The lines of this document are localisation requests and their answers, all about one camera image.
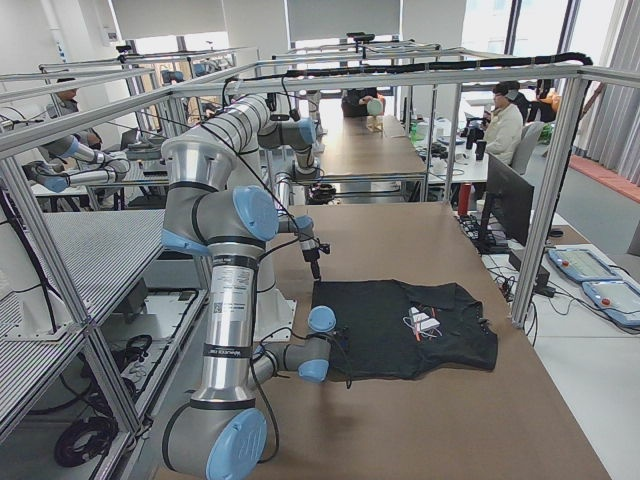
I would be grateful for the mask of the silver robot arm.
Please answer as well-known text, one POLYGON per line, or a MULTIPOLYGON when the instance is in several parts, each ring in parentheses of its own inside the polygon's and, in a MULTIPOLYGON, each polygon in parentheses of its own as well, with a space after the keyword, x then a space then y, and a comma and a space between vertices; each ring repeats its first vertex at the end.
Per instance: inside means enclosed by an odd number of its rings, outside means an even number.
POLYGON ((312 118, 301 117, 295 109, 288 114, 280 112, 275 93, 267 95, 266 105, 269 121, 258 133, 258 145, 267 151, 281 150, 282 164, 275 173, 269 173, 271 180, 275 181, 273 192, 277 198, 278 232, 291 233, 296 237, 313 277, 319 279, 320 253, 328 254, 330 247, 316 237, 314 223, 309 216, 294 217, 288 212, 293 181, 315 179, 319 173, 319 162, 314 154, 316 124, 312 118))
POLYGON ((246 95, 213 118, 163 143, 169 187, 161 241, 210 261, 207 332, 200 387, 166 421, 164 465, 207 479, 243 479, 259 463, 275 417, 259 409, 265 381, 281 372, 320 383, 336 345, 334 312, 313 308, 297 344, 275 335, 291 327, 295 305, 277 289, 269 243, 293 234, 316 265, 326 246, 307 216, 290 217, 262 182, 260 149, 309 153, 309 121, 277 121, 267 99, 246 95))

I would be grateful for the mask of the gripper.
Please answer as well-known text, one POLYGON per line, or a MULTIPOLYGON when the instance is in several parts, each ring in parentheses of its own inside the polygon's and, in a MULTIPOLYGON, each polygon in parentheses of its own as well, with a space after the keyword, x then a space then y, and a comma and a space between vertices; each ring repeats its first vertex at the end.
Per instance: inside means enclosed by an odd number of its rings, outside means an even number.
POLYGON ((332 332, 332 335, 332 368, 335 370, 350 370, 351 358, 349 356, 350 340, 348 328, 338 328, 332 332))
POLYGON ((304 260, 310 264, 317 263, 321 253, 330 253, 330 245, 317 238, 300 241, 300 247, 304 260))

